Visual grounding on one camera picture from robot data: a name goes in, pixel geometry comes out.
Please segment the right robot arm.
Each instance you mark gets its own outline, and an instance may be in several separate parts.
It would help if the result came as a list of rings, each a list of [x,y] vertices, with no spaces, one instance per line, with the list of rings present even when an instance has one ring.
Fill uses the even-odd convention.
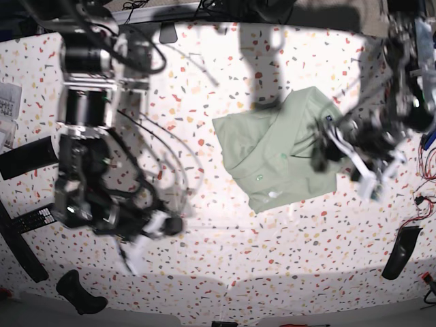
[[[113,238],[125,270],[138,272],[145,245],[174,236],[183,220],[161,200],[138,160],[116,132],[116,110],[123,91],[134,83],[126,72],[156,74],[147,57],[129,52],[129,39],[103,5],[62,1],[55,20],[63,39],[60,64],[63,90],[59,102],[59,173],[54,189],[54,218],[65,227],[91,228]],[[137,187],[109,188],[111,138],[134,169]]]

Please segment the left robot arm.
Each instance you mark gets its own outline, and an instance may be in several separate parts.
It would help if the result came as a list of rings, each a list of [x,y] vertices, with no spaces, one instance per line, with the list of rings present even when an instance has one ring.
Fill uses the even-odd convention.
[[[434,1],[388,1],[388,34],[379,53],[390,73],[340,118],[317,122],[311,157],[316,172],[348,159],[367,190],[393,178],[407,158],[400,145],[411,132],[435,127]]]

